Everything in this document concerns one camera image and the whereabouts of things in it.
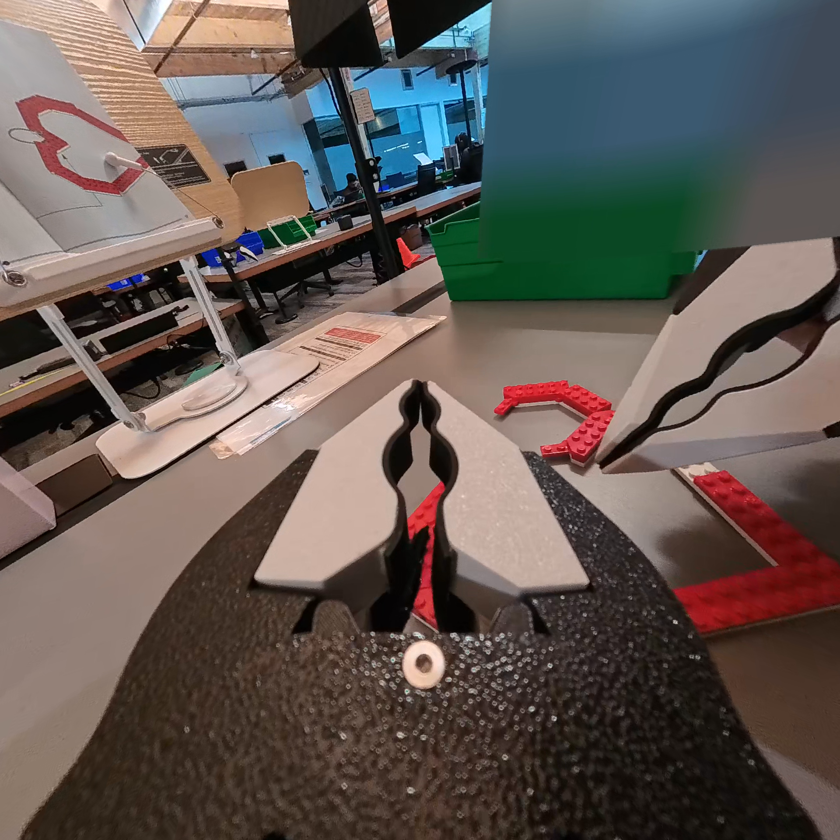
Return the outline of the black office chair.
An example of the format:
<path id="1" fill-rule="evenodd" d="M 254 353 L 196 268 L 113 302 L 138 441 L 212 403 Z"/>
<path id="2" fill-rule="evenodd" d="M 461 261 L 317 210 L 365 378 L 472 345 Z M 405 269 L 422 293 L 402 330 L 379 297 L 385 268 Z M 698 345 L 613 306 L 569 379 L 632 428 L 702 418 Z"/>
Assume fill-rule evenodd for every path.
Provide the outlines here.
<path id="1" fill-rule="evenodd" d="M 324 291 L 330 298 L 334 296 L 335 288 L 340 284 L 340 281 L 332 278 L 329 269 L 322 269 L 321 276 L 322 278 L 318 280 L 300 278 L 283 292 L 274 291 L 272 293 L 277 304 L 276 325 L 282 326 L 298 320 L 299 311 L 303 308 L 305 298 L 310 291 Z M 297 306 L 294 312 L 288 309 L 287 301 L 289 299 Z"/>

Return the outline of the clear plastic bag with leaflet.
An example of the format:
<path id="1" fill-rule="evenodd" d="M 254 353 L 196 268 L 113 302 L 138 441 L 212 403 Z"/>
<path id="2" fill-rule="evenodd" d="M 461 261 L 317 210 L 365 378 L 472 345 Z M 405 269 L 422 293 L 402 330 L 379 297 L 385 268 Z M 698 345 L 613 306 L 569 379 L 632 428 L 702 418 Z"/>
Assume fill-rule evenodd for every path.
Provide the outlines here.
<path id="1" fill-rule="evenodd" d="M 318 367 L 216 436 L 211 451 L 218 459 L 246 454 L 444 320 L 444 315 L 345 312 L 280 344 L 278 351 L 317 361 Z"/>

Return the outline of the black tripod pole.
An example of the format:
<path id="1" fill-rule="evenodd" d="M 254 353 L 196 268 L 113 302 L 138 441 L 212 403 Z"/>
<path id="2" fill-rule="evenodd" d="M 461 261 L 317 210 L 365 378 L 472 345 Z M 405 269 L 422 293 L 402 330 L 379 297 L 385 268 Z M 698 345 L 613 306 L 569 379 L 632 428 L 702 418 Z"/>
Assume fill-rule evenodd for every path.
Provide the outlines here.
<path id="1" fill-rule="evenodd" d="M 371 217 L 372 232 L 375 241 L 371 259 L 376 281 L 381 285 L 388 280 L 394 279 L 403 270 L 397 265 L 392 237 L 385 224 L 382 207 L 375 191 L 373 170 L 369 163 L 369 157 L 364 152 L 359 124 L 355 120 L 353 104 L 344 84 L 341 69 L 338 67 L 329 68 L 329 79 L 332 95 L 350 143 L 356 173 L 359 176 L 364 200 Z"/>

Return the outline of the black overhead box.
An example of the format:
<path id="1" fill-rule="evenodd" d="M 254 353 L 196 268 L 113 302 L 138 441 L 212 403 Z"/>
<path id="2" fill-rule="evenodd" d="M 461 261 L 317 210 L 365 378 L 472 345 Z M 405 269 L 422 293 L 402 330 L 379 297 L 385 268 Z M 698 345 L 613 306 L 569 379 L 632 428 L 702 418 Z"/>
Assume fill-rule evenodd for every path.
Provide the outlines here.
<path id="1" fill-rule="evenodd" d="M 401 59 L 487 5 L 487 1 L 388 1 L 388 18 Z M 289 1 L 297 58 L 306 69 L 383 65 L 366 1 Z"/>

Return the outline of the curved red lego assembly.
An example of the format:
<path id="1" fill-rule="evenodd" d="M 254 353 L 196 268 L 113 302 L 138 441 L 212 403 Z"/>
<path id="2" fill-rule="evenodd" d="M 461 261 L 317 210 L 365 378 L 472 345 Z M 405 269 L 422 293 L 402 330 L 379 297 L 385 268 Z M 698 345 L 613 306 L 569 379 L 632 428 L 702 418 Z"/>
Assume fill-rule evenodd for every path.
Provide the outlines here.
<path id="1" fill-rule="evenodd" d="M 602 444 L 613 419 L 615 413 L 611 402 L 579 384 L 567 381 L 506 385 L 494 414 L 504 417 L 520 406 L 547 403 L 560 404 L 583 419 L 562 442 L 541 446 L 541 457 L 585 466 Z"/>

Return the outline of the red L-shaped lego assembly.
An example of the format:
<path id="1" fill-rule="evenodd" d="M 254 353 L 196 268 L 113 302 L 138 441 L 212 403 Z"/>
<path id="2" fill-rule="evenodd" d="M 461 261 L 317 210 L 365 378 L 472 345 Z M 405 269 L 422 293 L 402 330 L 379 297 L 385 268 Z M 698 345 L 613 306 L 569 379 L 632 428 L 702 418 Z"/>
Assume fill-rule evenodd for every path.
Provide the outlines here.
<path id="1" fill-rule="evenodd" d="M 701 635 L 838 608 L 838 562 L 743 483 L 710 463 L 678 467 L 675 474 L 768 563 L 675 591 Z"/>

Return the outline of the small green bin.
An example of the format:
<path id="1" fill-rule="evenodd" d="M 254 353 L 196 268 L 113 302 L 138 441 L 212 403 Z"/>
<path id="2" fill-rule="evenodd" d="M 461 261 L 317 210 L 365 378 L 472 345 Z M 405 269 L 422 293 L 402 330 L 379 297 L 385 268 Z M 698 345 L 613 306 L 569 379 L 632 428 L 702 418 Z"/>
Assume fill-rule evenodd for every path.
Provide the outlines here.
<path id="1" fill-rule="evenodd" d="M 317 229 L 311 214 L 303 217 L 290 215 L 269 221 L 257 234 L 264 250 L 285 250 L 314 241 Z"/>

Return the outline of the red lego plate piece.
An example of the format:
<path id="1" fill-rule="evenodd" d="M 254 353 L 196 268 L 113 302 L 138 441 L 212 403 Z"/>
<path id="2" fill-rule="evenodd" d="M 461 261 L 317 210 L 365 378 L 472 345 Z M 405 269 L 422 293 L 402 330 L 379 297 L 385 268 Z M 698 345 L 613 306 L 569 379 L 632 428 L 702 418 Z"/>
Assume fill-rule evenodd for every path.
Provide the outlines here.
<path id="1" fill-rule="evenodd" d="M 423 621 L 426 625 L 429 625 L 433 629 L 438 629 L 432 584 L 435 523 L 438 502 L 440 501 L 441 496 L 443 496 L 444 491 L 444 483 L 438 483 L 437 486 L 415 509 L 415 511 L 407 518 L 408 534 L 410 538 L 415 538 L 416 535 L 422 531 L 427 532 L 421 578 L 413 604 L 413 616 Z"/>

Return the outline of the white box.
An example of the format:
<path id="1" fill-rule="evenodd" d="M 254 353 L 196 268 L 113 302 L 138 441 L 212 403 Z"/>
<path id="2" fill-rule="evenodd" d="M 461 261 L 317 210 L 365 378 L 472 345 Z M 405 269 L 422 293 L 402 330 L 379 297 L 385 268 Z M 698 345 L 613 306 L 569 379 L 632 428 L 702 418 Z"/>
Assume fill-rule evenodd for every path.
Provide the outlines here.
<path id="1" fill-rule="evenodd" d="M 1 558 L 55 527 L 53 501 L 1 459 Z"/>

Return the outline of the wooden desk divider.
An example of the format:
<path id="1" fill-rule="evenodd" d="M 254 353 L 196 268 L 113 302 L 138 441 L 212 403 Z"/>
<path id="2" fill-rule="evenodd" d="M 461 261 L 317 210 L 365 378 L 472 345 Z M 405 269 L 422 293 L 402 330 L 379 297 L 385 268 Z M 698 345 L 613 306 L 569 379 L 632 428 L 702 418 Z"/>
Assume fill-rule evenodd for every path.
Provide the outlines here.
<path id="1" fill-rule="evenodd" d="M 230 180 L 241 204 L 244 224 L 252 230 L 268 222 L 310 214 L 307 184 L 299 163 L 288 161 L 241 171 Z"/>

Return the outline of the green plastic bin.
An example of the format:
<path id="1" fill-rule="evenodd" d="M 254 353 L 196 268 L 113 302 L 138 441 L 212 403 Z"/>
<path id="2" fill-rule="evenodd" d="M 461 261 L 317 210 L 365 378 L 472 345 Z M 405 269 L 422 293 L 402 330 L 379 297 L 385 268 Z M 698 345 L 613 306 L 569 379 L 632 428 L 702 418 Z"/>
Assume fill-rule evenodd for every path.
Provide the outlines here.
<path id="1" fill-rule="evenodd" d="M 480 202 L 428 224 L 426 231 L 441 269 L 479 262 Z"/>
<path id="2" fill-rule="evenodd" d="M 697 252 L 555 261 L 453 262 L 437 256 L 452 301 L 660 300 Z"/>

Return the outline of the small cardboard box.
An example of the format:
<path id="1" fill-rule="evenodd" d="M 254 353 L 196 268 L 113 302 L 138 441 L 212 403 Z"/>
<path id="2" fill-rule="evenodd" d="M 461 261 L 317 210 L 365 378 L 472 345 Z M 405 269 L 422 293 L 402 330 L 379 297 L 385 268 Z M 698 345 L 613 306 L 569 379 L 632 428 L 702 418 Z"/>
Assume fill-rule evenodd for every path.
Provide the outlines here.
<path id="1" fill-rule="evenodd" d="M 89 455 L 40 481 L 36 487 L 59 518 L 112 486 L 112 473 L 100 455 Z"/>

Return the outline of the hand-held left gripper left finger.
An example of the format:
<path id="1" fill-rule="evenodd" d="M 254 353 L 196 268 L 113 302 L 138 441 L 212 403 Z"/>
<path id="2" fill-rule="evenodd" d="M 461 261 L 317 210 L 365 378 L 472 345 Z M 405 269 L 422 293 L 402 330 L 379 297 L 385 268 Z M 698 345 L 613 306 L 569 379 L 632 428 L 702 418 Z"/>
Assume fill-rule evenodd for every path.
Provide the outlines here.
<path id="1" fill-rule="evenodd" d="M 255 583 L 338 601 L 376 601 L 406 530 L 398 480 L 413 462 L 421 384 L 405 381 L 331 436 L 255 572 Z"/>

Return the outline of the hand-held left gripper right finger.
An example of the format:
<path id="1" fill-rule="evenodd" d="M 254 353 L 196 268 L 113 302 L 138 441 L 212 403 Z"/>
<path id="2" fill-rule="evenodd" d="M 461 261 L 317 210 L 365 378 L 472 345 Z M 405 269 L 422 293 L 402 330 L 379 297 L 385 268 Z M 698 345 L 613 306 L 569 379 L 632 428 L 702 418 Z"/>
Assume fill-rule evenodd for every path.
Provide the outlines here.
<path id="1" fill-rule="evenodd" d="M 520 448 L 437 383 L 425 393 L 430 454 L 448 472 L 436 519 L 451 569 L 444 593 L 495 613 L 526 597 L 584 591 L 590 578 Z"/>

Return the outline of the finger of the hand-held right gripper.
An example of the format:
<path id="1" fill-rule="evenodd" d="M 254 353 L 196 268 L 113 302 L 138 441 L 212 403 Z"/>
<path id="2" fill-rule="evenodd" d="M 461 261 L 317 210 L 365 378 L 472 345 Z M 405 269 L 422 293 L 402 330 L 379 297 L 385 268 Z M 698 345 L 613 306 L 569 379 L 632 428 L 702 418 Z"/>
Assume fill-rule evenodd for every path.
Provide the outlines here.
<path id="1" fill-rule="evenodd" d="M 603 446 L 622 455 L 659 429 L 698 418 L 724 392 L 784 375 L 823 338 L 838 338 L 838 238 L 706 253 L 619 403 L 597 463 Z M 800 357 L 666 424 L 671 409 L 705 392 L 744 354 L 776 339 L 793 341 Z"/>
<path id="2" fill-rule="evenodd" d="M 838 421 L 839 340 L 823 338 L 784 375 L 720 394 L 689 423 L 659 429 L 622 455 L 603 446 L 598 465 L 627 474 L 755 455 L 837 437 Z"/>

